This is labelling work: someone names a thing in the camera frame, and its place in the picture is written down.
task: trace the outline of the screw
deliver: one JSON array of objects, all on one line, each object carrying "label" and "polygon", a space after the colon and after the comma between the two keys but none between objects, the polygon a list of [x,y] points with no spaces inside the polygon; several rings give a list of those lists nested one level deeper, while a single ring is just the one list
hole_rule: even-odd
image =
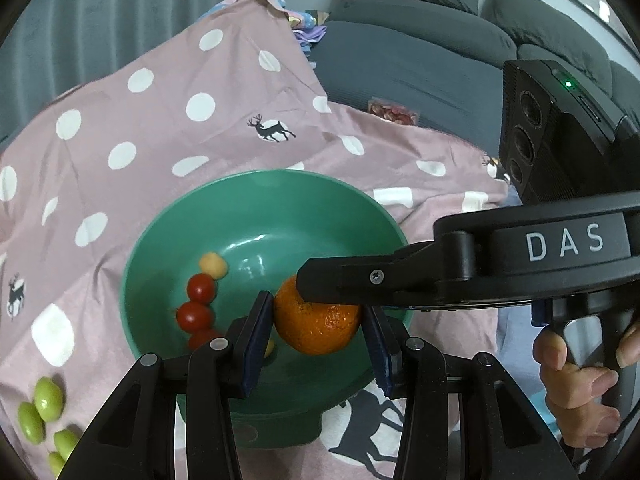
[{"label": "screw", "polygon": [[410,337],[404,344],[409,350],[422,350],[424,348],[424,341],[419,337]]},{"label": "screw", "polygon": [[153,366],[158,362],[158,356],[156,354],[144,354],[140,358],[140,364],[143,366]]},{"label": "screw", "polygon": [[494,364],[494,356],[487,352],[480,352],[476,356],[476,359],[478,359],[478,362],[484,366],[492,366]]},{"label": "screw", "polygon": [[376,269],[369,275],[369,281],[374,285],[379,285],[380,283],[385,281],[385,273],[379,269]]},{"label": "screw", "polygon": [[218,337],[209,343],[209,346],[211,346],[213,350],[224,350],[229,346],[229,341],[223,337]]}]

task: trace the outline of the cable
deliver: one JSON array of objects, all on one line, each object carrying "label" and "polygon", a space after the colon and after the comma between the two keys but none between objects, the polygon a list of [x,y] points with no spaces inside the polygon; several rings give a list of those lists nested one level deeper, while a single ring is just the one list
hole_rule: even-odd
[{"label": "cable", "polygon": [[[636,415],[640,412],[640,400],[638,400],[638,402],[636,402],[636,405],[634,406],[634,408],[629,412],[629,414],[625,417],[625,420],[622,421],[622,424],[620,424],[620,427],[618,428],[618,430],[612,434],[609,437],[609,441],[601,448],[598,449],[604,449],[606,448],[609,444],[611,444],[613,441],[615,441],[619,436],[622,436],[622,434],[625,432],[626,427],[631,424],[631,421],[634,420],[634,418],[636,418]],[[576,471],[578,471],[578,469],[580,469],[580,467],[585,463],[588,462],[591,459],[591,454],[597,451],[597,449],[592,449],[590,450],[590,452],[586,453],[585,455],[583,455],[581,458],[579,458],[578,460],[574,461],[572,463],[572,465],[574,466],[574,469]]]}]

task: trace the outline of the camera lens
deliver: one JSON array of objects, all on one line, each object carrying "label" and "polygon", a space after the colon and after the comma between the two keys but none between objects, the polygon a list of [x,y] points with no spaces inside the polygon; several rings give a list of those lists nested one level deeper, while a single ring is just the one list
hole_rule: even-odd
[{"label": "camera lens", "polygon": [[519,126],[513,129],[513,143],[516,145],[516,150],[518,150],[522,160],[530,166],[533,163],[534,156],[533,142]]},{"label": "camera lens", "polygon": [[522,182],[522,170],[520,169],[518,163],[513,159],[511,159],[511,162],[509,163],[509,173],[511,175],[511,178],[518,184]]},{"label": "camera lens", "polygon": [[527,118],[527,121],[531,123],[531,126],[539,128],[542,124],[542,110],[536,99],[528,92],[523,92],[520,96],[520,106],[522,107],[522,113]]}]

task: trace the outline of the finger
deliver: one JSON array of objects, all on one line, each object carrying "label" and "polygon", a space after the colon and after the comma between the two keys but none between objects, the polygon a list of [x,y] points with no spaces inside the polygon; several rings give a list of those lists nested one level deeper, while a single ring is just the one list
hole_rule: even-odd
[{"label": "finger", "polygon": [[580,369],[567,363],[560,371],[541,366],[540,379],[554,404],[572,410],[604,394],[618,382],[618,374],[608,368]]},{"label": "finger", "polygon": [[533,342],[533,358],[553,370],[562,370],[566,363],[567,348],[564,339],[545,328]]},{"label": "finger", "polygon": [[591,401],[579,408],[566,410],[548,397],[545,400],[564,441],[571,447],[601,447],[607,437],[620,428],[620,412],[610,406]]},{"label": "finger", "polygon": [[622,338],[616,358],[620,368],[626,368],[640,360],[640,321],[635,322]]}]

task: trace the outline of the blue fabric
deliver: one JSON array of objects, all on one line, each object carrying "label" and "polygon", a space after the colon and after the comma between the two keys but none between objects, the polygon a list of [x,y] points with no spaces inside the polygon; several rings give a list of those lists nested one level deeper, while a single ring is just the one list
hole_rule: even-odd
[{"label": "blue fabric", "polygon": [[[515,187],[509,186],[502,207],[522,205]],[[498,359],[516,380],[529,400],[554,432],[559,434],[556,419],[545,404],[546,391],[540,380],[540,365],[533,359],[533,342],[542,329],[531,325],[531,306],[510,306],[498,311],[496,334]]]}]

